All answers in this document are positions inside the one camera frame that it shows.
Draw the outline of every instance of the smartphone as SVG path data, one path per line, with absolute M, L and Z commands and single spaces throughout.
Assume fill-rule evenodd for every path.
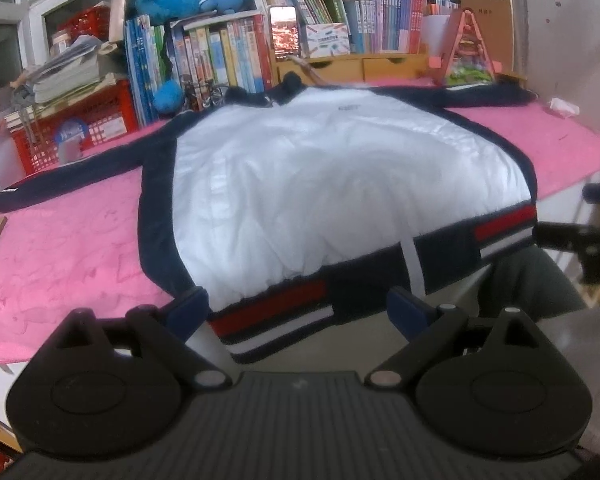
M 298 16 L 293 6 L 270 7 L 271 37 L 276 59 L 300 56 Z

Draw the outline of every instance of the red plastic basket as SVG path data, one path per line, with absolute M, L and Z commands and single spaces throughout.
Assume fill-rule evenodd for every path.
M 81 34 L 90 34 L 102 41 L 109 39 L 109 7 L 91 7 L 76 14 L 68 22 L 58 27 L 58 30 L 68 30 L 72 41 Z
M 16 143 L 18 155 L 27 175 L 44 170 L 58 162 L 58 146 L 54 134 L 58 126 L 69 119 L 80 119 L 89 127 L 89 137 L 80 144 L 82 150 L 88 150 L 136 131 L 138 122 L 129 93 L 129 82 L 118 81 L 115 86 L 105 88 L 51 117 L 38 120 L 32 125 L 36 136 L 36 143 L 33 146 L 29 146 L 23 128 L 13 131 L 11 137 Z M 120 120 L 124 122 L 126 132 L 109 137 L 110 126 L 118 126 Z

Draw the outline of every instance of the navy blue sleeve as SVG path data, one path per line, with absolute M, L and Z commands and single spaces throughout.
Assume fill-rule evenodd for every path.
M 195 112 L 176 116 L 154 133 L 98 155 L 45 171 L 0 192 L 0 213 L 35 205 L 106 178 L 142 166 L 147 157 L 171 144 L 185 129 L 200 120 Z

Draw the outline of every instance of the pink towel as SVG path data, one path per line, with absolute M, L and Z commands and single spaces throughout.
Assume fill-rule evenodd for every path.
M 456 111 L 531 158 L 540 197 L 600 170 L 600 134 L 539 105 Z M 118 317 L 137 304 L 171 299 L 140 267 L 140 182 L 141 170 L 133 170 L 7 215 L 0 237 L 0 363 L 29 359 L 73 308 Z

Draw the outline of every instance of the gray fabric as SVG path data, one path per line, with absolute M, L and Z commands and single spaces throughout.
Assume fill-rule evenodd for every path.
M 478 292 L 480 316 L 498 317 L 506 306 L 533 320 L 587 307 L 571 282 L 542 249 L 532 246 L 498 259 Z
M 497 317 L 509 305 L 538 322 L 585 381 L 593 396 L 591 422 L 580 441 L 600 454 L 600 308 L 584 300 L 555 262 L 529 247 L 495 262 L 478 292 L 480 315 Z
M 589 387 L 593 413 L 580 445 L 600 454 L 600 308 L 541 320 L 538 326 Z

